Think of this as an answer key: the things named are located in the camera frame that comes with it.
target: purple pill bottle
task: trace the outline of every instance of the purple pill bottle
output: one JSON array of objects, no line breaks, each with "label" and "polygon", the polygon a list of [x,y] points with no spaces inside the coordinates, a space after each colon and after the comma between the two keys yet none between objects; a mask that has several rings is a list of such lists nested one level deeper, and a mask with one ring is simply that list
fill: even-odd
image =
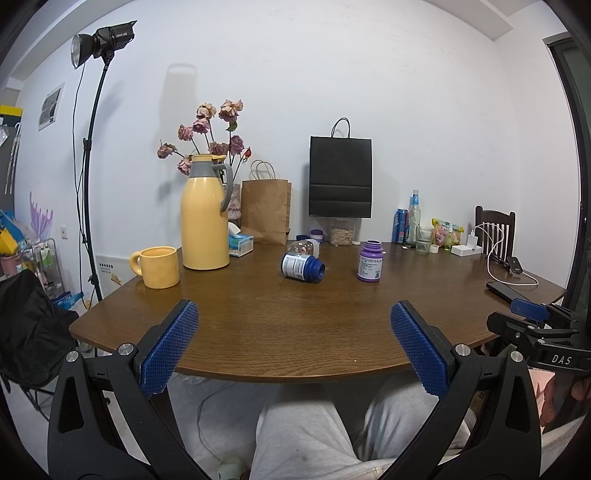
[{"label": "purple pill bottle", "polygon": [[359,253],[357,278],[362,281],[379,281],[383,261],[382,242],[367,240]]}]

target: paper bag handle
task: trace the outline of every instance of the paper bag handle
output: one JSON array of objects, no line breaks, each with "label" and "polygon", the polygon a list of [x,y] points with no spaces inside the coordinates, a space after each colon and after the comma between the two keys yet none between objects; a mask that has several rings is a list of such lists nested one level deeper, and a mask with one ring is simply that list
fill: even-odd
[{"label": "paper bag handle", "polygon": [[347,138],[351,138],[351,124],[349,123],[349,119],[348,119],[347,117],[345,117],[345,116],[344,116],[344,117],[341,117],[341,118],[339,118],[339,119],[336,121],[336,123],[335,123],[335,125],[334,125],[334,127],[333,127],[333,130],[332,130],[332,132],[330,133],[330,137],[331,137],[331,138],[333,138],[333,137],[335,136],[335,130],[336,130],[336,126],[337,126],[337,125],[339,124],[339,122],[340,122],[340,121],[342,121],[342,120],[345,120],[345,122],[347,122],[347,125],[349,126],[349,132],[347,133]]},{"label": "paper bag handle", "polygon": [[261,172],[258,171],[258,167],[260,167],[261,165],[269,165],[271,167],[271,170],[273,171],[273,180],[277,179],[277,175],[275,175],[275,169],[273,168],[273,165],[271,165],[269,162],[264,161],[264,160],[255,160],[254,162],[251,163],[251,173],[252,176],[255,180],[262,180],[261,178]]}]

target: brown paper bag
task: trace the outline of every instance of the brown paper bag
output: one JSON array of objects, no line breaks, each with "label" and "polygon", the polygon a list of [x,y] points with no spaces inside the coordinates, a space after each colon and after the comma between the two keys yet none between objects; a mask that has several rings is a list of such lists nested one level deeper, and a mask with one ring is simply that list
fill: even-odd
[{"label": "brown paper bag", "polygon": [[271,164],[257,160],[251,167],[255,180],[242,182],[242,233],[262,244],[285,245],[290,232],[291,183],[275,178],[263,179],[259,166]]}]

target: clear water bottle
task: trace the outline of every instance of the clear water bottle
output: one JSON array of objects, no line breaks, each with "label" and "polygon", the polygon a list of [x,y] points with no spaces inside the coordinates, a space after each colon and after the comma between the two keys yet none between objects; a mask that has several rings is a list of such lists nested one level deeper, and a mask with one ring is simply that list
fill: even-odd
[{"label": "clear water bottle", "polygon": [[418,207],[418,190],[413,190],[413,203],[408,211],[410,231],[408,241],[413,244],[417,241],[417,226],[421,224],[421,209]]}]

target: sticker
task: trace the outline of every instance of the sticker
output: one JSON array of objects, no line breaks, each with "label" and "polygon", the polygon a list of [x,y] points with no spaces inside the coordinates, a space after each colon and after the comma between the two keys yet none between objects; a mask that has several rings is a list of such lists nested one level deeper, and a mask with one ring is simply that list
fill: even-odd
[{"label": "sticker", "polygon": [[304,265],[311,255],[304,254],[286,254],[281,263],[281,271],[288,277],[304,279]]},{"label": "sticker", "polygon": [[359,257],[357,275],[366,280],[377,280],[382,274],[383,258]]}]

